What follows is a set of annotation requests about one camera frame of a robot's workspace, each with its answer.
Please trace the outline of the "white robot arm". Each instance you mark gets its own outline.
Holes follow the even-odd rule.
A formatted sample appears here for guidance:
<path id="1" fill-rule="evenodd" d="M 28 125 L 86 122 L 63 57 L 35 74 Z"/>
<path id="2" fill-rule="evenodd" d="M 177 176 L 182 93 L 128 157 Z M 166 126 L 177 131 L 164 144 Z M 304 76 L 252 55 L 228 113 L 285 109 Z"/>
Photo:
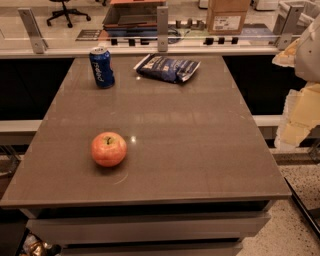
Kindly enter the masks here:
<path id="1" fill-rule="evenodd" d="M 272 63 L 293 67 L 295 75 L 306 82 L 299 91 L 289 90 L 276 132 L 275 147 L 290 151 L 320 124 L 320 16 Z"/>

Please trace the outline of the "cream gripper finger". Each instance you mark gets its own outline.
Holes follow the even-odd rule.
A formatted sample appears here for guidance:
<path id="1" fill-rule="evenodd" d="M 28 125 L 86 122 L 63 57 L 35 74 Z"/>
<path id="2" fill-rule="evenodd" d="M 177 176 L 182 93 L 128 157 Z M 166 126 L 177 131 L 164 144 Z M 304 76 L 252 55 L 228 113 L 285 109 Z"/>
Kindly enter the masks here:
<path id="1" fill-rule="evenodd" d="M 295 56 L 300 39 L 293 41 L 285 50 L 278 53 L 272 63 L 281 67 L 295 67 Z"/>
<path id="2" fill-rule="evenodd" d="M 293 150 L 320 124 L 320 84 L 308 82 L 300 91 L 291 89 L 286 97 L 274 145 Z"/>

